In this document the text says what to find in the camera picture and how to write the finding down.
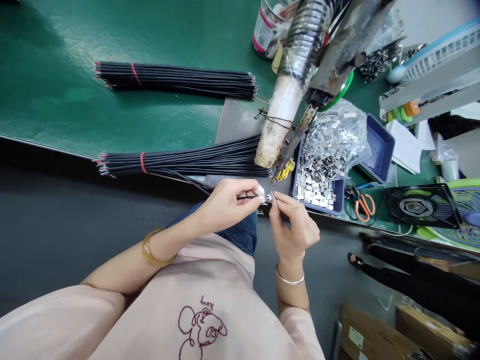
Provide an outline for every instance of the silver bracelet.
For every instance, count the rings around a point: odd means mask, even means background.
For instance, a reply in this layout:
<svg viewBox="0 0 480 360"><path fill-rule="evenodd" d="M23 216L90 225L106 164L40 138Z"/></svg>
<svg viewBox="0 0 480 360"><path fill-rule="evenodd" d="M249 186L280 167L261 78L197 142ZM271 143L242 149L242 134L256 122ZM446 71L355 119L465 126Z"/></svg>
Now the silver bracelet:
<svg viewBox="0 0 480 360"><path fill-rule="evenodd" d="M290 285L298 285L298 284L301 284L304 282L305 280L305 273L303 273L303 276L301 277L300 280L298 281L288 281L288 280L285 280L280 274L279 274L279 263L277 262L276 263L276 266L275 266L275 272L276 272L276 275L278 276L278 278L280 280L282 280L284 283L286 284L290 284Z"/></svg>

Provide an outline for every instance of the black fan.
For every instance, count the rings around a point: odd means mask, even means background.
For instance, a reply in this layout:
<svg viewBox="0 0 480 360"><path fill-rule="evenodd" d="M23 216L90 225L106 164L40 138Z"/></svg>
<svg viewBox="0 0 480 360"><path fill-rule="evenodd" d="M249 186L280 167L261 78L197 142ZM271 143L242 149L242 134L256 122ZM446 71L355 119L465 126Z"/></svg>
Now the black fan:
<svg viewBox="0 0 480 360"><path fill-rule="evenodd" d="M395 223L460 229L462 218L446 184L391 187L382 197Z"/></svg>

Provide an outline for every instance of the black cable bundle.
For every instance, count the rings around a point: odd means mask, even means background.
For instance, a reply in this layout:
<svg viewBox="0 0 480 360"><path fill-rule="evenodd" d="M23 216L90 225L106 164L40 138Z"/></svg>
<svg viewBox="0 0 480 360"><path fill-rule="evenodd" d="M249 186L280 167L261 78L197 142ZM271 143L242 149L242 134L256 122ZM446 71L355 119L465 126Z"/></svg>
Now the black cable bundle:
<svg viewBox="0 0 480 360"><path fill-rule="evenodd" d="M187 175L241 177L270 176L270 171L254 163L260 135L189 150L102 153L96 160L100 175L160 174L181 179L199 187L202 182Z"/></svg>
<svg viewBox="0 0 480 360"><path fill-rule="evenodd" d="M95 72L115 90L160 90L244 100L253 100L257 93L255 76L242 71L102 61L95 62Z"/></svg>

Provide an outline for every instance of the hand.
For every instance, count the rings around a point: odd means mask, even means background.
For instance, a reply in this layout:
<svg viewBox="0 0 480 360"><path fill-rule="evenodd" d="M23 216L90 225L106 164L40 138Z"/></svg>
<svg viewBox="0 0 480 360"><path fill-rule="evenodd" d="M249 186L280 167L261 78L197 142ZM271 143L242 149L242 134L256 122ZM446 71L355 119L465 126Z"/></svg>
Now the hand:
<svg viewBox="0 0 480 360"><path fill-rule="evenodd" d="M257 197L237 200L244 196ZM257 180L223 179L191 217L196 219L201 235L207 235L238 224L263 202L265 192Z"/></svg>
<svg viewBox="0 0 480 360"><path fill-rule="evenodd" d="M270 222L280 260L303 260L305 250L320 240L319 227L301 202L278 191L274 195L277 201L271 203ZM280 211L290 218L291 229L282 222Z"/></svg>

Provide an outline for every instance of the blue plastic tray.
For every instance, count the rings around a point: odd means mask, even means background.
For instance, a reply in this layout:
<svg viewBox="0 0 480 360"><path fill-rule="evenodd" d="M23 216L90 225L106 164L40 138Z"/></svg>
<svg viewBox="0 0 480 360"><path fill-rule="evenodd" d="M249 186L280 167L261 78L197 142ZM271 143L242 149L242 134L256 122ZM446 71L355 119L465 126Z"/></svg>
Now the blue plastic tray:
<svg viewBox="0 0 480 360"><path fill-rule="evenodd" d="M295 175L293 177L293 182L292 182L291 191L290 191L291 197L294 198L295 200L297 200L297 197L295 196L295 186L297 186L297 176L299 175L303 144L304 144L304 140L302 138L297 149L296 160L295 160ZM303 205L305 205L307 209L314 210L320 213L340 216L344 211L345 180L344 179L335 180L332 184L332 190L336 196L335 202L333 203L333 210L329 210L326 207L312 205L311 203L305 202L303 200L300 200L300 201Z"/></svg>
<svg viewBox="0 0 480 360"><path fill-rule="evenodd" d="M358 166L370 178L380 184L385 184L394 154L395 139L372 114L367 114L366 131L371 156Z"/></svg>

